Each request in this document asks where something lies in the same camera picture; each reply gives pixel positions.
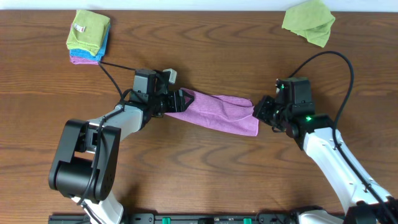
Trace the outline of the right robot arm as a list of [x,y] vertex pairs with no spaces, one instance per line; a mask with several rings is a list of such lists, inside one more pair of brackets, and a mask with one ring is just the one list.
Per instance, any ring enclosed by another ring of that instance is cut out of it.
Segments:
[[297,214],[297,223],[397,223],[397,200],[364,170],[331,118],[315,114],[313,103],[295,105],[266,95],[253,116],[295,140],[321,169],[345,213],[338,218],[324,210],[307,210]]

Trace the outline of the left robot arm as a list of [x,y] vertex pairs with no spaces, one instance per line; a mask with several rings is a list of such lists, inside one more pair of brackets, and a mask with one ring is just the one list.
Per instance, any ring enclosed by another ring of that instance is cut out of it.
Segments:
[[100,118],[65,123],[49,172],[49,187],[84,209],[89,223],[127,220],[112,191],[121,141],[151,118],[184,112],[194,101],[184,90],[149,95],[127,89],[120,97]]

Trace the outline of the purple microfiber cloth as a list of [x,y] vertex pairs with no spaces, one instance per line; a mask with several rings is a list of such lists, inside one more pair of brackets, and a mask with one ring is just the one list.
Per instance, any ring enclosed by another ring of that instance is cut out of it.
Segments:
[[194,96],[193,103],[184,112],[168,116],[205,128],[242,136],[257,136],[259,120],[252,114],[251,100],[228,95],[206,95],[185,89]]

